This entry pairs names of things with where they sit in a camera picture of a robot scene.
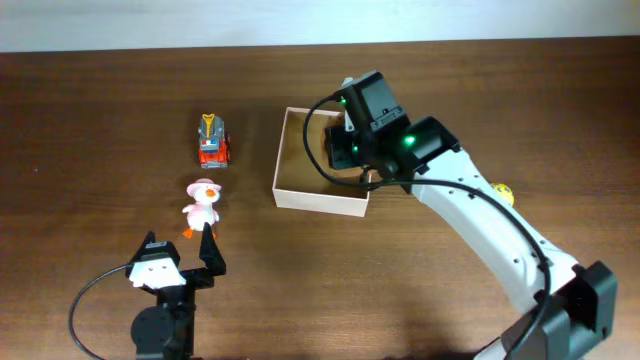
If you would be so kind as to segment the red toy fire truck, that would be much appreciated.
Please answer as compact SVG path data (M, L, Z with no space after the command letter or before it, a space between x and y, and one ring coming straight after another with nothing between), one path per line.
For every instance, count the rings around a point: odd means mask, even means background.
M227 168L231 159L229 133L224 120L215 115L203 114L198 127L198 159L204 169Z

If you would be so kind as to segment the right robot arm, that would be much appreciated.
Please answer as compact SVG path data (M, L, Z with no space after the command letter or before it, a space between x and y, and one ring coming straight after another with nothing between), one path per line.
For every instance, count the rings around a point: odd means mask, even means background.
M581 359L612 330L617 279L602 262L584 267L534 229L481 175L438 120L411 122L383 75L347 78L332 95L347 126L329 131L329 165L363 167L374 190L400 186L436 212L498 279L521 317L479 359Z

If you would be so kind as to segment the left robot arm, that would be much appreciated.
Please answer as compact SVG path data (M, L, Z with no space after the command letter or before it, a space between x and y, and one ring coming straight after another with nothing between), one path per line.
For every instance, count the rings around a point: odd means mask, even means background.
M143 309L131 325L137 359L190 359L194 354L195 294L212 288L226 263L210 225L202 232L200 268L181 270L173 243L158 242L149 232L132 257L126 277L136 288L153 295L156 304Z

